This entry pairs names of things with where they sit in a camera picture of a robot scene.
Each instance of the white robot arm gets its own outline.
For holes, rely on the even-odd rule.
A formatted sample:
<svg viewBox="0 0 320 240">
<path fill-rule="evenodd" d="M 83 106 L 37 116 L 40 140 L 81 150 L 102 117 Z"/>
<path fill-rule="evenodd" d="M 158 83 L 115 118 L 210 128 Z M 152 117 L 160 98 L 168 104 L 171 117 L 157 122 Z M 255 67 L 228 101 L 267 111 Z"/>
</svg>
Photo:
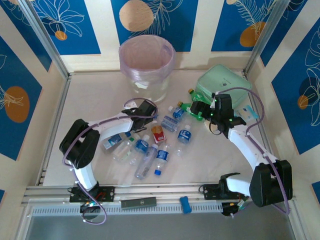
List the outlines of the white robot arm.
<svg viewBox="0 0 320 240">
<path fill-rule="evenodd" d="M 91 122 L 78 119 L 73 123 L 59 149 L 67 155 L 66 159 L 86 191 L 99 186 L 91 164 L 98 143 L 118 133 L 143 130 L 144 125 L 152 121 L 155 112 L 156 107 L 145 100 L 139 107 L 123 110 L 107 119 Z"/>
<path fill-rule="evenodd" d="M 246 122 L 241 117 L 234 117 L 229 94 L 213 94 L 213 97 L 214 108 L 195 101 L 190 111 L 217 125 L 218 130 L 241 151 L 253 173 L 229 173 L 221 176 L 219 184 L 210 188 L 214 189 L 212 195 L 216 197 L 212 199 L 234 199 L 235 193 L 241 193 L 251 197 L 258 207 L 290 200 L 293 196 L 291 165 L 268 152 L 248 132 Z"/>
</svg>

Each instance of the mint green lunch box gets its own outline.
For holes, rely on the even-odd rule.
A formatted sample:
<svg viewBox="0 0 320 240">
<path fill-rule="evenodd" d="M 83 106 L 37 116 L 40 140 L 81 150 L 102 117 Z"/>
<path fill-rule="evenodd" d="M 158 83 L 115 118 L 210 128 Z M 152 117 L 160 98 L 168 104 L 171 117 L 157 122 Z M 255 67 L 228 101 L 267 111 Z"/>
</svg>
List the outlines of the mint green lunch box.
<svg viewBox="0 0 320 240">
<path fill-rule="evenodd" d="M 221 92 L 234 87 L 242 87 L 251 90 L 252 84 L 229 68 L 218 64 L 210 68 L 198 79 L 195 91 L 202 93 L 206 99 L 212 102 L 212 93 Z M 232 108 L 236 108 L 248 96 L 248 92 L 243 89 L 233 89 L 224 93 L 230 94 Z"/>
</svg>

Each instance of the plastic water bottle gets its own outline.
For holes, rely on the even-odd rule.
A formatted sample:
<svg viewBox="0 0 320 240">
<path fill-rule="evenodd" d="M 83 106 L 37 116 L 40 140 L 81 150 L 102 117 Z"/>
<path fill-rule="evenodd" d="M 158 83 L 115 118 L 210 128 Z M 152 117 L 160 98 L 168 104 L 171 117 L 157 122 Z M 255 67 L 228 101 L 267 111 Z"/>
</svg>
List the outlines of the plastic water bottle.
<svg viewBox="0 0 320 240">
<path fill-rule="evenodd" d="M 148 151 L 146 152 L 144 158 L 139 163 L 139 166 L 137 170 L 135 171 L 135 177 L 138 179 L 144 179 L 149 172 L 149 169 L 152 166 L 152 163 L 154 162 L 156 156 L 158 153 L 158 145 L 153 144 L 148 148 Z"/>
<path fill-rule="evenodd" d="M 178 156 L 181 156 L 184 151 L 186 150 L 190 138 L 191 138 L 191 132 L 190 132 L 190 125 L 185 125 L 185 127 L 179 132 L 177 137 L 177 143 L 175 146 L 175 151 Z"/>
<path fill-rule="evenodd" d="M 170 106 L 168 110 L 170 113 L 172 113 L 172 117 L 174 117 L 178 121 L 183 120 L 184 116 L 187 115 L 186 112 L 178 106 L 176 108 Z"/>
<path fill-rule="evenodd" d="M 170 132 L 175 132 L 178 130 L 178 121 L 169 116 L 164 116 L 161 126 Z"/>
<path fill-rule="evenodd" d="M 211 101 L 206 99 L 206 97 L 200 93 L 200 92 L 196 92 L 195 90 L 193 90 L 192 88 L 190 88 L 188 90 L 188 93 L 191 96 L 191 100 L 192 102 L 196 102 L 196 101 L 200 101 L 200 102 L 204 102 L 206 104 L 211 104 Z"/>
<path fill-rule="evenodd" d="M 144 135 L 142 139 L 136 141 L 134 147 L 131 149 L 130 164 L 136 165 L 137 161 L 142 159 L 147 153 L 149 147 L 149 135 Z"/>
<path fill-rule="evenodd" d="M 160 176 L 169 159 L 170 145 L 164 143 L 156 155 L 156 167 L 154 174 Z"/>
<path fill-rule="evenodd" d="M 135 133 L 129 139 L 120 143 L 120 145 L 117 146 L 116 149 L 112 152 L 113 159 L 117 161 L 125 160 L 131 153 L 131 147 L 139 139 L 140 139 L 140 136 Z"/>
<path fill-rule="evenodd" d="M 195 117 L 198 121 L 202 121 L 204 119 L 202 116 L 195 115 L 190 111 L 190 107 L 192 105 L 191 103 L 183 103 L 182 101 L 179 101 L 177 105 L 178 107 L 189 113 L 191 116 Z"/>
<path fill-rule="evenodd" d="M 126 138 L 128 138 L 130 136 L 131 136 L 131 133 L 129 131 L 118 133 L 118 134 L 113 135 L 107 139 L 104 139 L 102 141 L 102 146 L 105 150 L 108 150 L 112 146 L 122 142 L 123 140 L 125 140 Z"/>
</svg>

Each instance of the green bottle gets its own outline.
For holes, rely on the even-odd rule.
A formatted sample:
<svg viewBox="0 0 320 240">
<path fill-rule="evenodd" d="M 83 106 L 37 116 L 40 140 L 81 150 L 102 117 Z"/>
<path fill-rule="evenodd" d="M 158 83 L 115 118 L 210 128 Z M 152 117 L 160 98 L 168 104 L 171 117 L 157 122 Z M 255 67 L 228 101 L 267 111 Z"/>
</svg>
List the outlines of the green bottle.
<svg viewBox="0 0 320 240">
<path fill-rule="evenodd" d="M 191 103 L 183 103 L 182 101 L 179 101 L 177 105 L 178 107 L 189 113 L 191 116 L 195 117 L 198 121 L 202 121 L 204 119 L 202 116 L 198 116 L 190 112 Z"/>
<path fill-rule="evenodd" d="M 203 96 L 200 92 L 196 92 L 195 90 L 190 88 L 188 93 L 191 95 L 192 102 L 200 101 L 200 102 L 204 102 L 206 104 L 210 104 L 211 105 L 211 102 L 209 100 L 207 100 L 205 98 L 205 96 Z"/>
</svg>

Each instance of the pink plastic bag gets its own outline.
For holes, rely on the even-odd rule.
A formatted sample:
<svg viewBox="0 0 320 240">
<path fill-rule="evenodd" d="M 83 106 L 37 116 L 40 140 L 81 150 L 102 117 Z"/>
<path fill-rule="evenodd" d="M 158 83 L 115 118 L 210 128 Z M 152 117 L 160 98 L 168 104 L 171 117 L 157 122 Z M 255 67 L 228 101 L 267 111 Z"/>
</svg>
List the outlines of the pink plastic bag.
<svg viewBox="0 0 320 240">
<path fill-rule="evenodd" d="M 125 41 L 119 48 L 120 71 L 133 83 L 161 84 L 176 63 L 174 47 L 162 37 L 140 35 Z"/>
</svg>

